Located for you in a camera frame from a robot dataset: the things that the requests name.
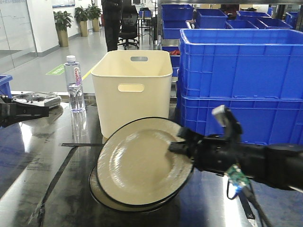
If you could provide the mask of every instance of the red object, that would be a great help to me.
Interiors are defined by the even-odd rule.
[[[180,55],[180,50],[169,51],[170,55]]]

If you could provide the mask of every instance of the plate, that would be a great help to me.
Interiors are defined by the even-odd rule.
[[[98,181],[112,199],[128,205],[165,200],[187,180],[190,160],[168,150],[181,126],[165,118],[143,118],[117,130],[101,150]]]
[[[103,205],[120,211],[126,211],[126,212],[148,212],[148,211],[155,211],[157,210],[161,205],[167,203],[171,199],[173,199],[177,193],[172,194],[170,197],[168,197],[166,200],[163,200],[162,202],[149,205],[149,206],[128,206],[124,205],[122,203],[119,203],[113,199],[111,199],[105,191],[100,186],[98,179],[97,179],[97,169],[96,167],[93,168],[89,175],[89,186],[90,186],[90,192],[94,199],[97,202],[102,203]]]

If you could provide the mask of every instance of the bottle cap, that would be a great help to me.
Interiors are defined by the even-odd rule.
[[[66,56],[66,61],[76,61],[76,57],[74,55]]]

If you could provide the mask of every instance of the plate rim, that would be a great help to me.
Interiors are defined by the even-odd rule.
[[[99,200],[96,195],[94,194],[93,190],[92,190],[92,187],[91,187],[91,175],[92,173],[95,172],[95,178],[96,178],[96,181],[98,183],[98,187],[100,188],[101,190],[101,193],[104,193],[105,196],[107,196],[113,203],[117,203],[119,205],[123,205],[123,206],[126,206],[126,207],[129,207],[129,208],[141,208],[141,205],[140,206],[136,206],[135,207],[133,205],[130,206],[127,206],[128,204],[121,204],[119,201],[116,201],[114,200],[113,198],[111,198],[102,188],[102,186],[100,185],[100,183],[98,182],[98,177],[97,177],[97,166],[94,166],[89,174],[89,191],[90,191],[90,194],[92,195],[93,199],[97,202],[97,203],[101,203],[103,206],[111,209],[111,210],[114,210],[114,211],[117,211],[117,212],[122,212],[122,213],[125,213],[125,212],[128,212],[128,213],[149,213],[149,212],[153,212],[153,211],[156,211],[158,209],[160,209],[163,205],[167,204],[168,202],[172,201],[177,195],[178,195],[178,192],[175,192],[174,194],[171,194],[171,197],[168,197],[166,201],[162,201],[160,202],[159,204],[155,204],[154,207],[146,207],[146,210],[119,210],[119,209],[115,209],[113,207],[110,207],[109,205],[106,205],[104,204],[101,200]]]
[[[101,149],[101,151],[100,151],[100,154],[99,154],[99,156],[98,156],[97,165],[96,165],[96,173],[97,173],[97,176],[96,176],[96,177],[97,177],[97,181],[98,181],[98,184],[99,184],[100,187],[102,187],[102,185],[101,185],[101,183],[100,183],[100,181],[99,181],[99,177],[98,177],[98,163],[99,163],[98,160],[99,160],[99,157],[100,157],[100,155],[101,155],[101,153],[102,153],[102,150],[103,150],[103,148],[105,147],[106,143],[108,143],[109,140],[116,134],[116,132],[118,132],[118,131],[119,131],[120,129],[122,129],[123,127],[125,127],[125,126],[127,126],[127,125],[129,125],[129,124],[131,124],[131,123],[133,123],[133,122],[137,122],[137,121],[144,120],[144,119],[151,119],[151,118],[153,118],[153,119],[162,119],[162,120],[170,121],[170,122],[173,122],[173,123],[177,124],[178,126],[182,127],[180,124],[178,124],[178,123],[172,121],[171,119],[164,118],[164,117],[143,117],[143,118],[139,118],[139,119],[133,120],[133,121],[131,121],[131,122],[129,122],[129,123],[127,123],[127,124],[121,126],[118,130],[116,130],[116,131],[107,139],[107,141],[104,143],[104,145],[103,145],[103,147],[102,147],[102,149]],[[162,201],[166,200],[167,198],[169,198],[169,197],[170,197],[171,195],[173,195],[174,193],[177,194],[177,193],[185,186],[185,184],[188,182],[188,180],[191,178],[191,175],[192,175],[192,173],[193,173],[193,170],[194,170],[194,165],[191,164],[191,169],[190,169],[190,171],[189,171],[189,173],[188,173],[188,175],[187,175],[187,177],[186,177],[186,180],[185,180],[185,181],[184,181],[184,182],[183,182],[183,183],[182,183],[174,192],[170,193],[168,196],[166,196],[165,198],[162,198],[161,200],[158,200],[158,201],[155,201],[155,202],[151,202],[151,203],[137,204],[137,205],[135,205],[135,204],[129,204],[129,203],[124,203],[124,202],[118,201],[118,200],[116,200],[115,198],[111,197],[111,196],[103,189],[103,187],[102,187],[102,190],[104,191],[104,193],[106,193],[106,195],[107,195],[108,197],[110,197],[110,199],[112,199],[112,200],[114,200],[115,202],[120,203],[120,204],[122,204],[122,205],[126,205],[126,206],[128,206],[128,207],[145,207],[145,206],[149,206],[149,205],[153,205],[153,204],[157,204],[157,203],[159,203],[159,202],[162,202]]]

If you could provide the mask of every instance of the robotic arm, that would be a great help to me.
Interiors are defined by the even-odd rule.
[[[224,105],[212,112],[224,127],[224,136],[204,136],[182,128],[183,142],[171,143],[169,150],[188,156],[194,167],[224,175],[234,164],[257,182],[283,190],[303,190],[303,146],[274,144],[268,146],[242,144],[242,129]]]
[[[0,127],[7,127],[21,121],[48,117],[48,115],[48,106],[17,103],[7,96],[0,96]]]

